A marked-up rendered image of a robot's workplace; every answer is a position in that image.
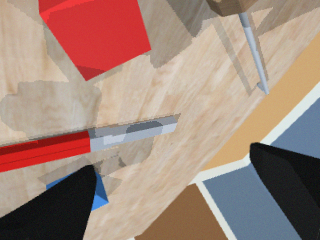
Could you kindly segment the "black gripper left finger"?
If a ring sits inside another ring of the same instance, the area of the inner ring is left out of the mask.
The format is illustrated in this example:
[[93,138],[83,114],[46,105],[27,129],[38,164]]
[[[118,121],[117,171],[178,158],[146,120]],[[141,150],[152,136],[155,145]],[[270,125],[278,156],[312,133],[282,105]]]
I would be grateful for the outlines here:
[[86,165],[0,217],[0,240],[83,240],[97,179]]

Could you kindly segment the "blue block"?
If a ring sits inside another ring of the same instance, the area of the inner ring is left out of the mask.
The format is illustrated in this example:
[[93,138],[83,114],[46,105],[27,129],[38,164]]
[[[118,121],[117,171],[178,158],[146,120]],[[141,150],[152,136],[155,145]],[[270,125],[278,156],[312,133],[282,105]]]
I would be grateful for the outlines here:
[[[69,175],[71,175],[71,174],[69,174]],[[59,183],[59,181],[66,179],[69,175],[46,185],[46,190],[49,189],[50,187],[52,188],[52,186]],[[92,204],[93,205],[92,210],[95,210],[95,209],[109,203],[107,196],[106,196],[105,189],[104,189],[104,185],[102,183],[101,176],[99,174],[97,174],[96,172],[95,172],[95,175],[96,175],[96,179],[97,179],[97,185],[96,185],[95,196],[94,196],[94,200],[93,200],[93,204]]]

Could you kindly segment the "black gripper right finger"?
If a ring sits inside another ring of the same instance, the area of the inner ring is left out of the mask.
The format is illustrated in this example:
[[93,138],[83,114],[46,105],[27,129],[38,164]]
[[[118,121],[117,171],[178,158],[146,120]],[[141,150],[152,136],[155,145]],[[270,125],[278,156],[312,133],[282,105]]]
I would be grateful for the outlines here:
[[302,240],[320,240],[320,159],[260,142],[249,159]]

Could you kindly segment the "red cube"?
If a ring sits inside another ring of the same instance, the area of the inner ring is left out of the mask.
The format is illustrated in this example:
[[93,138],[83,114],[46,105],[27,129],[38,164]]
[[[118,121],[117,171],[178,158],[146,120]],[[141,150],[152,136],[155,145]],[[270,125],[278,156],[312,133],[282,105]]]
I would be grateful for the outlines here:
[[86,81],[149,50],[137,0],[38,0],[39,14]]

